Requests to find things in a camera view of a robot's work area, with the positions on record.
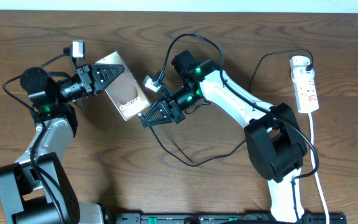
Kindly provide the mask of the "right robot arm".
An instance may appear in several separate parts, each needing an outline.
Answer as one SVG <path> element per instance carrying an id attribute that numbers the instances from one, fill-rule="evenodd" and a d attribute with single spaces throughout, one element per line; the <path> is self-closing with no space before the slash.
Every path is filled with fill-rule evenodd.
<path id="1" fill-rule="evenodd" d="M 200 63 L 188 50 L 176 55 L 172 66 L 183 86 L 160 92 L 159 99 L 140 117 L 143 127 L 179 123 L 185 118 L 184 111 L 200 99 L 218 105 L 244 129 L 250 161 L 268 182 L 273 218 L 288 223 L 301 220 L 305 211 L 295 177 L 301 173 L 307 148 L 293 110 L 251 95 L 216 62 Z"/>

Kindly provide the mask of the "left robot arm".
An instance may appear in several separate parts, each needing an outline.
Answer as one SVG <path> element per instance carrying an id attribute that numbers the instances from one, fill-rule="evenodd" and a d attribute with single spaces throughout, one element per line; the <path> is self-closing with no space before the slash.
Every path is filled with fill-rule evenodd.
<path id="1" fill-rule="evenodd" d="M 72 101 L 98 95 L 125 68 L 119 64 L 78 67 L 73 76 L 41 67 L 19 75 L 33 103 L 36 134 L 13 164 L 0 167 L 0 200 L 7 223 L 115 223 L 98 203 L 81 203 L 62 166 L 78 127 Z"/>

